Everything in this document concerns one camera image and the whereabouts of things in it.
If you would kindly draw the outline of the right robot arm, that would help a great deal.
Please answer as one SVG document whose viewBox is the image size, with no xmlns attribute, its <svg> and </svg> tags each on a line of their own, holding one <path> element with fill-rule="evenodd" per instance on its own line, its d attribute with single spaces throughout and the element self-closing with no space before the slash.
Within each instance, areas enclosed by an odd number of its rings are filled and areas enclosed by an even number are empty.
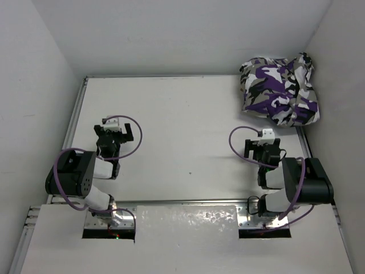
<svg viewBox="0 0 365 274">
<path fill-rule="evenodd" d="M 257 199 L 256 215 L 283 219 L 301 206 L 334 202 L 334 188 L 317 158 L 281 157 L 280 139 L 271 144 L 245 140 L 244 156 L 258 162 L 258 186 L 272 190 Z"/>
</svg>

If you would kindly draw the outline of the purple camouflage trousers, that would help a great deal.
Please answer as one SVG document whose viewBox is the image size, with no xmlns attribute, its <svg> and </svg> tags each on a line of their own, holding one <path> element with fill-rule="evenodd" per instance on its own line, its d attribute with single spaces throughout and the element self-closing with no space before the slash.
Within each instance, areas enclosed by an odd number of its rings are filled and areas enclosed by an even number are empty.
<svg viewBox="0 0 365 274">
<path fill-rule="evenodd" d="M 310 82 L 314 66 L 307 53 L 293 58 L 255 57 L 240 67 L 242 111 L 280 127 L 317 122 L 319 104 Z"/>
</svg>

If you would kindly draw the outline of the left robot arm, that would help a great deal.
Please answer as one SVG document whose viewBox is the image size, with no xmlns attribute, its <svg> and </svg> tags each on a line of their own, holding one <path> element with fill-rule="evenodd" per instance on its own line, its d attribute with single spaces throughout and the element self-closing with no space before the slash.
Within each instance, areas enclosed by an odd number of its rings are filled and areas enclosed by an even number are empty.
<svg viewBox="0 0 365 274">
<path fill-rule="evenodd" d="M 98 217 L 111 224 L 119 223 L 123 217 L 117 210 L 115 199 L 95 185 L 94 179 L 114 180 L 120 170 L 118 157 L 122 144 L 134 141 L 131 125 L 126 123 L 123 131 L 118 118 L 102 121 L 95 125 L 94 131 L 98 137 L 96 151 L 66 150 L 58 158 L 56 170 L 51 170 L 45 182 L 46 192 L 60 196 L 62 188 L 66 197 L 81 200 L 91 211 L 92 216 Z"/>
</svg>

